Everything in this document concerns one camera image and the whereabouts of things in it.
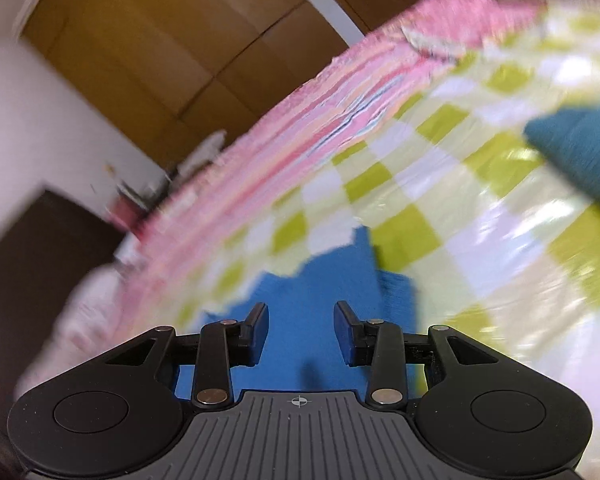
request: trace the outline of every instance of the white wall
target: white wall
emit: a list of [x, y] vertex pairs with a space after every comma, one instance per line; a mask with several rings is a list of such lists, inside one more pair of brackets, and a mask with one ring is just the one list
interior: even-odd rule
[[104, 213], [107, 164], [136, 189], [162, 174], [32, 48], [0, 40], [0, 234], [45, 182]]

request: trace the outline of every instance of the teal pillow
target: teal pillow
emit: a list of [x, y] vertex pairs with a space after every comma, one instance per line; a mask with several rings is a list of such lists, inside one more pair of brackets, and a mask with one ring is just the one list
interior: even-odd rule
[[531, 121], [525, 135], [579, 189], [600, 202], [600, 107], [562, 108]]

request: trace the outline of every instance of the pink blanket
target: pink blanket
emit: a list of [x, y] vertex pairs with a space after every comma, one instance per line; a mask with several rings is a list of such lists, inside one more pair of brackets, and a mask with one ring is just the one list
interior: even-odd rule
[[143, 310], [233, 232], [453, 66], [413, 50], [401, 25], [479, 47], [488, 38], [525, 27], [536, 11], [535, 6], [493, 0], [422, 0], [335, 58], [148, 221], [142, 238], [147, 265], [123, 291], [123, 322], [116, 339], [131, 336], [129, 327]]

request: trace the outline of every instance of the round black pad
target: round black pad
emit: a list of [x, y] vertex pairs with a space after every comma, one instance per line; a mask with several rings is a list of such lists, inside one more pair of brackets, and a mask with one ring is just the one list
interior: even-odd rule
[[415, 418], [446, 462], [487, 478], [548, 476], [577, 464], [592, 421], [571, 390], [512, 360], [449, 371]]
[[[103, 406], [106, 399], [111, 406]], [[178, 399], [142, 367], [86, 363], [22, 396], [8, 430], [35, 470], [56, 478], [106, 478], [163, 453], [182, 423]]]
[[56, 422], [74, 433], [110, 430], [126, 417], [126, 400], [109, 392], [82, 392], [61, 400], [54, 410]]
[[544, 405], [533, 396], [498, 390], [474, 399], [471, 412], [487, 428], [506, 433], [521, 433], [535, 428], [544, 420]]

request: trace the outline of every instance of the ribbed gray plate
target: ribbed gray plate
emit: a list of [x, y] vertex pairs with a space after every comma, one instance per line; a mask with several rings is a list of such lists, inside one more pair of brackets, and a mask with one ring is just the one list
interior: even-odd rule
[[[29, 474], [29, 480], [44, 477]], [[397, 413], [351, 392], [247, 392], [196, 416], [179, 443], [121, 480], [475, 480], [432, 455]], [[577, 478], [569, 472], [555, 480]]]

